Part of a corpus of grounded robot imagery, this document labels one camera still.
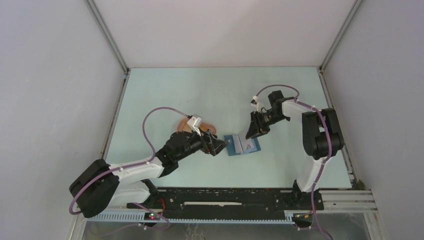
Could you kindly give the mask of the pink oval tray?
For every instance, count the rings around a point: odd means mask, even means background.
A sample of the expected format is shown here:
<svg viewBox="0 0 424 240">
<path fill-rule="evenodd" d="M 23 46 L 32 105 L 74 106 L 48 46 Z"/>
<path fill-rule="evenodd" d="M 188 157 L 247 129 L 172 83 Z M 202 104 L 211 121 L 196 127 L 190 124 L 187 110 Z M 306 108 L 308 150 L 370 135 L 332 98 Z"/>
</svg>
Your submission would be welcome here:
<svg viewBox="0 0 424 240">
<path fill-rule="evenodd" d="M 188 117 L 184 117 L 178 124 L 176 131 L 177 132 L 183 132 L 183 133 L 191 133 L 192 129 L 190 128 L 189 124 L 188 124 L 189 118 Z M 217 134 L 217 129 L 214 125 L 209 124 L 207 122 L 201 122 L 198 124 L 197 128 L 203 132 L 207 132 L 208 130 L 211 131 L 211 133 L 213 135 Z"/>
</svg>

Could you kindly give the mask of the silver credit card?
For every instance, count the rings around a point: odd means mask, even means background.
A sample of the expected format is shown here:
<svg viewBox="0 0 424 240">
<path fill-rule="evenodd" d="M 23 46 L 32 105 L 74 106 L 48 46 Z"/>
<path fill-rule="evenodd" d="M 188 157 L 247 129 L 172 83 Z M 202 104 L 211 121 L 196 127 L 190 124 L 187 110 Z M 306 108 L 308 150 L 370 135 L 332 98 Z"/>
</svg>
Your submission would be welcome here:
<svg viewBox="0 0 424 240">
<path fill-rule="evenodd" d="M 240 145 L 243 154 L 251 153 L 257 150 L 256 142 L 254 139 L 240 138 Z"/>
</svg>

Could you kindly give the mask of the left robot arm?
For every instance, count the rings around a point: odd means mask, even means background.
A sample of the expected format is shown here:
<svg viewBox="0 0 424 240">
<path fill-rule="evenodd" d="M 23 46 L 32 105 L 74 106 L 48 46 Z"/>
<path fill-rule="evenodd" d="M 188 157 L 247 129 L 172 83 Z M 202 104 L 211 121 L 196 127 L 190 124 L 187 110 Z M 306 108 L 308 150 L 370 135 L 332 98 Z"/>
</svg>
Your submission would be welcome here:
<svg viewBox="0 0 424 240">
<path fill-rule="evenodd" d="M 94 217 L 106 208 L 130 203 L 153 208 L 158 202 L 158 191 L 151 182 L 171 174 L 179 161 L 201 151 L 216 156 L 229 141 L 218 139 L 210 130 L 174 132 L 153 156 L 127 164 L 108 164 L 95 160 L 70 186 L 72 206 L 86 218 Z"/>
</svg>

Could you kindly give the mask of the blue leather card holder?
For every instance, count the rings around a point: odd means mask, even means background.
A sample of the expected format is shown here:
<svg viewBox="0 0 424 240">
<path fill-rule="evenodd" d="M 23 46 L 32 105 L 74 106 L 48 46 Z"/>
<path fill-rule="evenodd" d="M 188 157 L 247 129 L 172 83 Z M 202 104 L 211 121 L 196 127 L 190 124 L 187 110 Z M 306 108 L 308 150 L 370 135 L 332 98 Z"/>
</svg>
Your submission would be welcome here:
<svg viewBox="0 0 424 240">
<path fill-rule="evenodd" d="M 261 151 L 257 138 L 246 139 L 245 134 L 224 135 L 224 140 L 228 143 L 226 146 L 228 156 L 247 155 Z"/>
</svg>

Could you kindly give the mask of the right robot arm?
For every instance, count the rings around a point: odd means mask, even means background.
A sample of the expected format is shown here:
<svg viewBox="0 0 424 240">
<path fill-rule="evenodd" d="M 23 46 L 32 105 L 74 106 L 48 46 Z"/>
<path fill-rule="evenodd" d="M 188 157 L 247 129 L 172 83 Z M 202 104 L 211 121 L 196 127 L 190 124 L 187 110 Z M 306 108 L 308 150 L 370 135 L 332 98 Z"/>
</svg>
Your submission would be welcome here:
<svg viewBox="0 0 424 240">
<path fill-rule="evenodd" d="M 254 95 L 250 104 L 255 111 L 250 114 L 250 125 L 245 139 L 264 136 L 271 125 L 280 121 L 298 120 L 302 126 L 302 145 L 310 157 L 292 187 L 291 204 L 304 209 L 314 201 L 319 191 L 319 181 L 327 163 L 344 147 L 344 138 L 335 109 L 319 109 L 301 102 L 297 97 L 284 97 L 283 93 L 273 91 L 268 95 L 270 108 L 266 109 Z"/>
</svg>

